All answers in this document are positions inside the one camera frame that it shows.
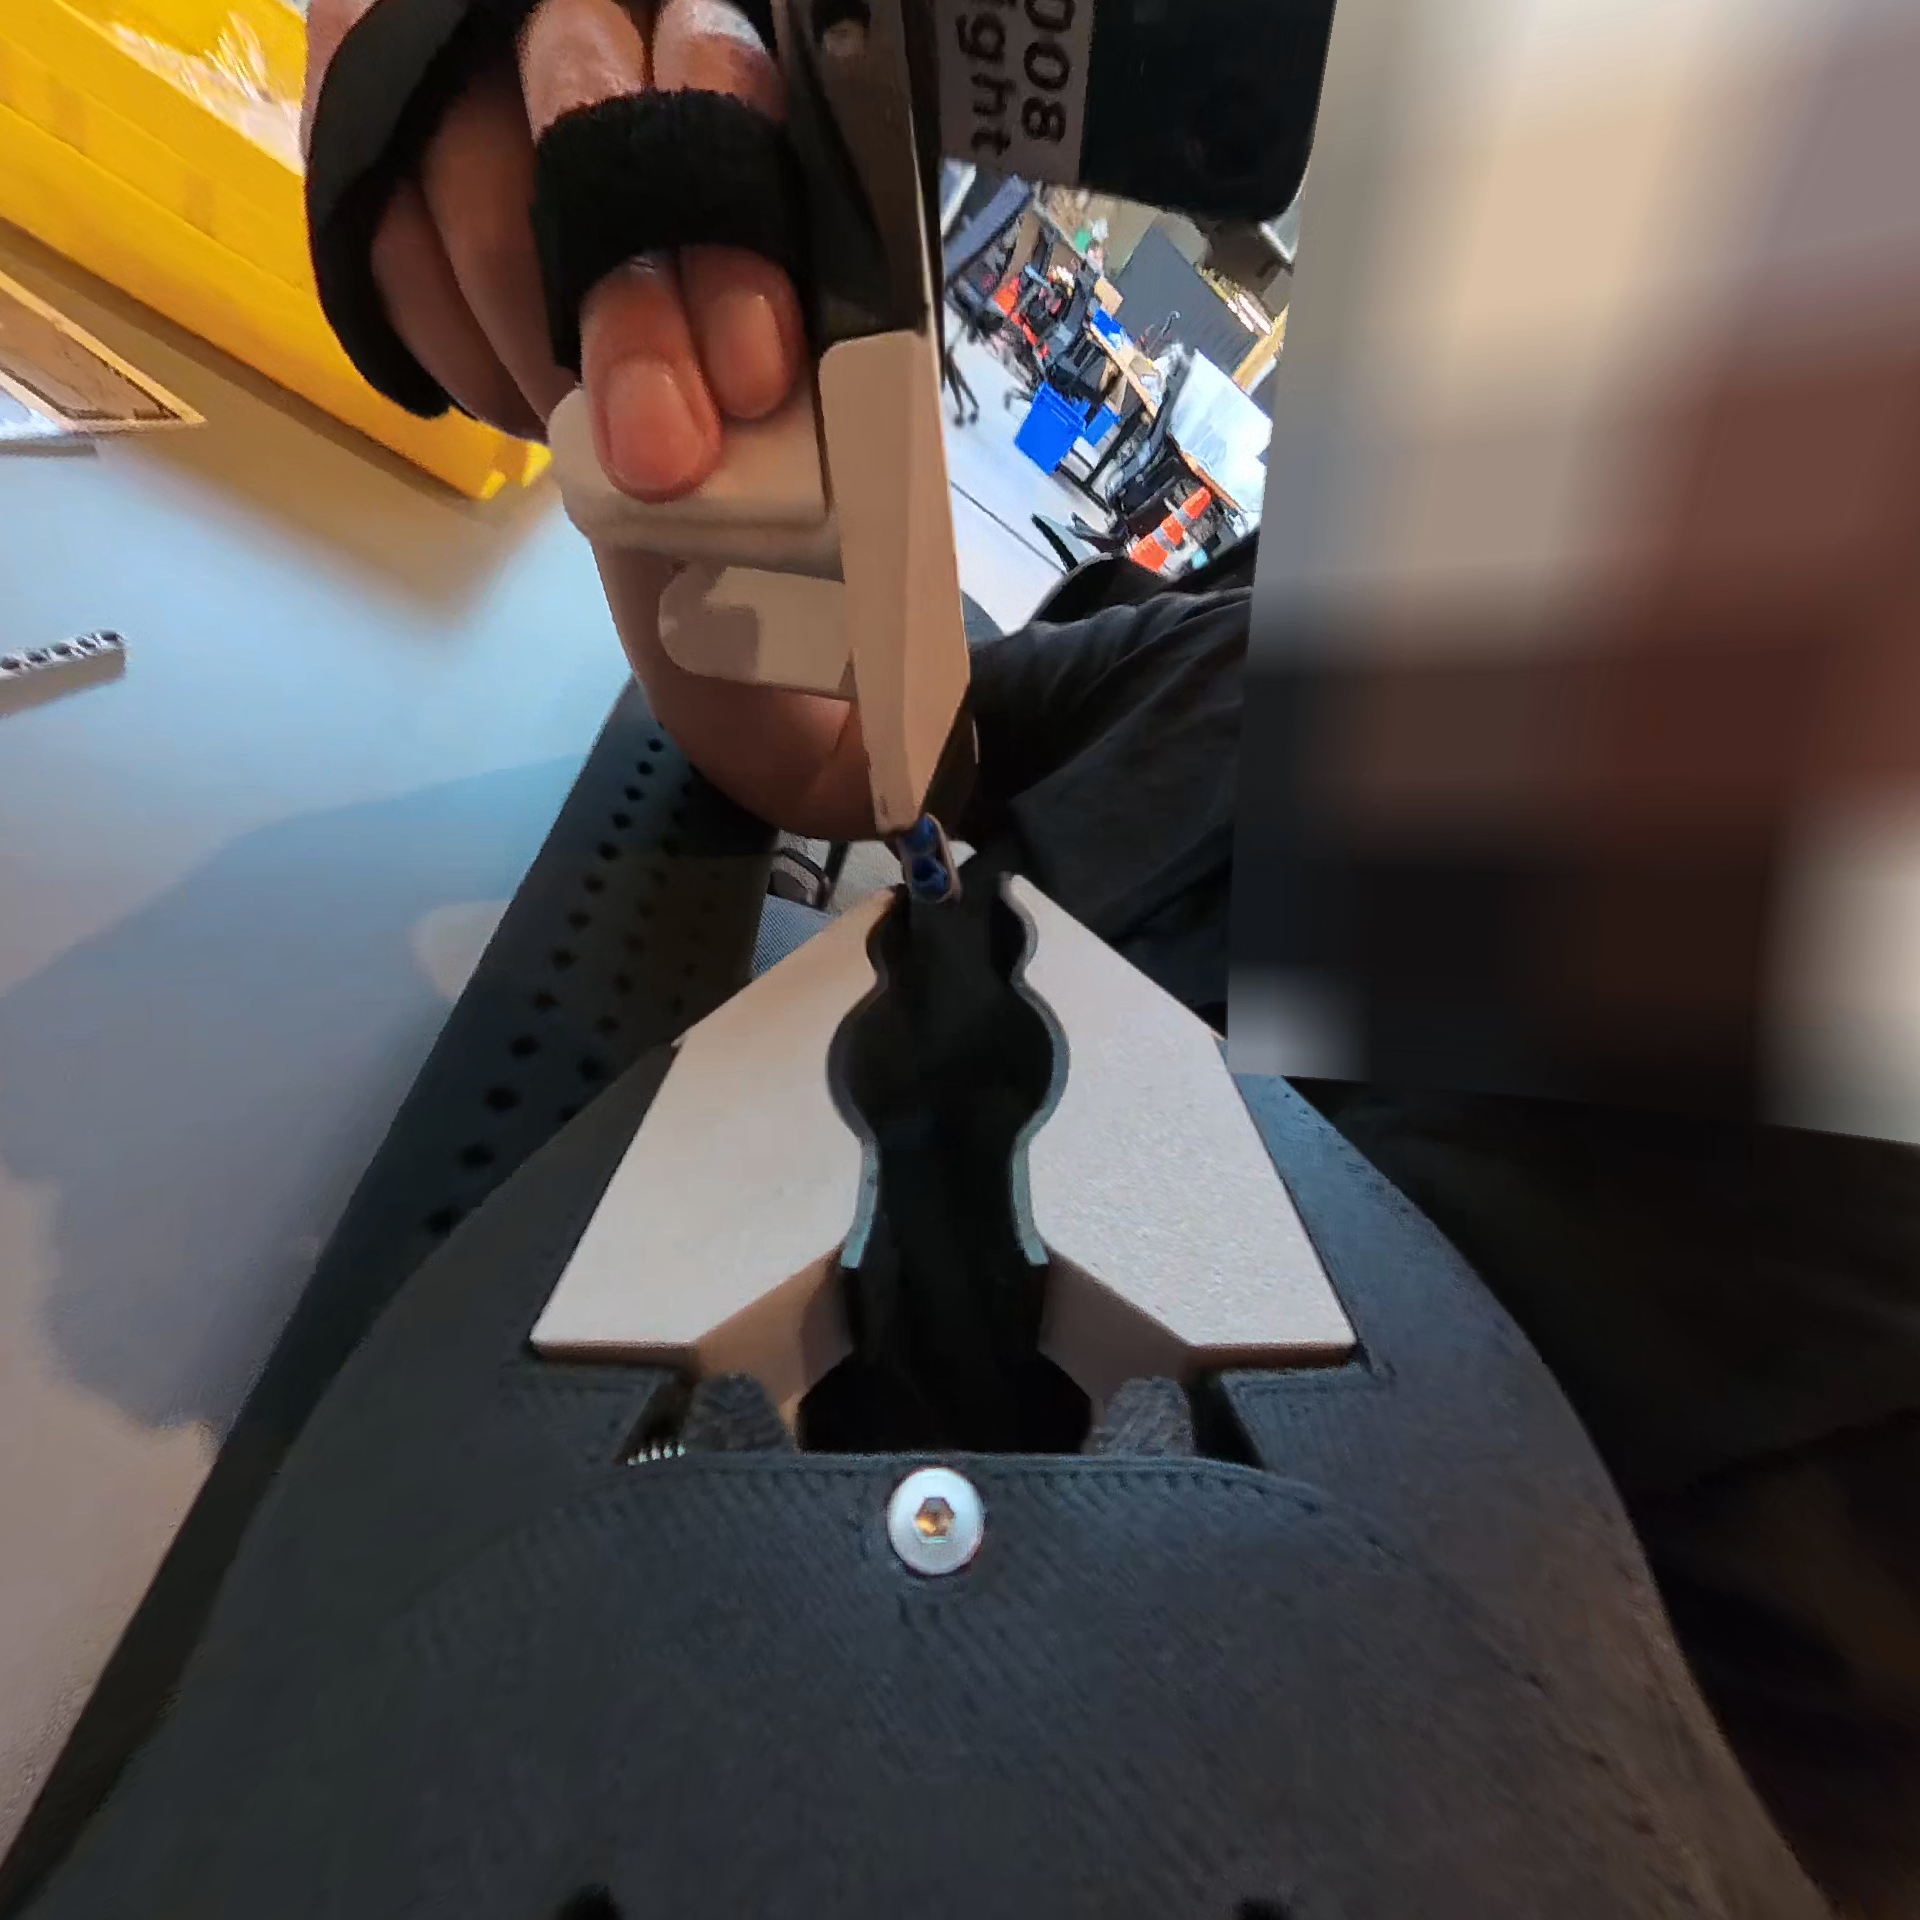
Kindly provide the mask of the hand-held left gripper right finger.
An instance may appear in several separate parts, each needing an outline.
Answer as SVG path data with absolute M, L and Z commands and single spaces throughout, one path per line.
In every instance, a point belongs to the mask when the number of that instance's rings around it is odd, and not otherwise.
M 1101 1418 L 1132 1380 L 1342 1364 L 1357 1334 L 1214 1029 L 1026 878 L 1019 987 L 1063 1065 L 1023 1144 L 1042 1354 Z

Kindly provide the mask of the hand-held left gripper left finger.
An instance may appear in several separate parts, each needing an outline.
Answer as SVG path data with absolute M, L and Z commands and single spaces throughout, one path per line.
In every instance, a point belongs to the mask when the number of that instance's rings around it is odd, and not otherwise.
M 876 992 L 868 943 L 889 906 L 852 906 L 674 1048 L 536 1322 L 536 1352 L 751 1376 L 785 1421 L 850 1354 L 834 1273 L 862 1142 L 827 1060 Z

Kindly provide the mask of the yellow plastic bin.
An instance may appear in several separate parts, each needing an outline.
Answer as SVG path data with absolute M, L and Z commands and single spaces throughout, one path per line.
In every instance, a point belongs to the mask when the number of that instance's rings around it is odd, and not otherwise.
M 148 31 L 148 4 L 3 6 L 3 215 L 455 494 L 490 503 L 542 447 L 370 392 L 332 338 L 301 224 L 301 98 Z

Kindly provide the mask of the blue bin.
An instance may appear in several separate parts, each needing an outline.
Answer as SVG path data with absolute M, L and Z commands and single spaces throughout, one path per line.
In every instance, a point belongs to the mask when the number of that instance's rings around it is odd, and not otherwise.
M 1089 431 L 1098 418 L 1098 398 L 1085 402 L 1042 383 L 1035 388 L 1026 402 L 1023 418 L 1013 436 L 1013 448 L 1035 468 L 1044 473 L 1059 473 L 1073 448 L 1089 438 Z

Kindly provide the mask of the person's black sweatshirt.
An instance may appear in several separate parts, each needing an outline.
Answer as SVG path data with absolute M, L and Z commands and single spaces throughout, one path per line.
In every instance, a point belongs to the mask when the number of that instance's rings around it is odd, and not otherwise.
M 973 649 L 957 832 L 1227 1019 L 1250 586 Z M 1560 1102 L 1295 1092 L 1517 1322 L 1714 1721 L 1835 1916 L 1914 1916 L 1914 1148 Z

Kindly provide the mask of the grey perforated toy beam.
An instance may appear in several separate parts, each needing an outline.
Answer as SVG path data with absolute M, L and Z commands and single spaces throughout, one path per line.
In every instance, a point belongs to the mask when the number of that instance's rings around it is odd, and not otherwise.
M 3 654 L 3 718 L 107 686 L 125 676 L 127 642 L 117 633 L 90 633 L 38 649 Z

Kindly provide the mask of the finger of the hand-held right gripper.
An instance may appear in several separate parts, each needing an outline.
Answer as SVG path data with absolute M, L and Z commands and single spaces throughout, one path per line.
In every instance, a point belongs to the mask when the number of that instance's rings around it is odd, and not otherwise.
M 834 344 L 818 409 L 874 825 L 900 838 L 925 814 L 971 682 L 932 334 Z

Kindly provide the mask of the person's right hand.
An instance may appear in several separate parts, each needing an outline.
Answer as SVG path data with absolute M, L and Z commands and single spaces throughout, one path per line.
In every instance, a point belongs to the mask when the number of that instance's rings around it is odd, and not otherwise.
M 803 304 L 772 265 L 694 246 L 619 266 L 586 299 L 580 367 L 550 354 L 532 228 L 536 142 L 570 110 L 706 89 L 784 116 L 772 54 L 738 6 L 532 6 L 440 110 L 370 233 L 370 284 L 397 342 L 468 415 L 542 440 L 577 388 L 609 482 L 664 503 L 706 482 L 721 434 L 778 412 L 810 368 Z M 657 726 L 731 804 L 825 843 L 876 836 L 857 706 L 712 682 L 669 658 L 674 567 L 594 550 L 611 623 Z

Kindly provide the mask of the clear plastic bags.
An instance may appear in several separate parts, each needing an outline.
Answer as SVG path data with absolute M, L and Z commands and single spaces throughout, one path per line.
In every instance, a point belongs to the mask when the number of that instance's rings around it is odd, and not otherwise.
M 148 31 L 210 60 L 235 83 L 299 98 L 308 54 L 304 4 L 148 4 Z

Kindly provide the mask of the tan bordered card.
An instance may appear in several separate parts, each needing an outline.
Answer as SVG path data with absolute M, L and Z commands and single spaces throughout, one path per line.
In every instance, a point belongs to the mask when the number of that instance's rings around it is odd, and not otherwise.
M 205 418 L 3 276 L 3 450 L 200 427 Z

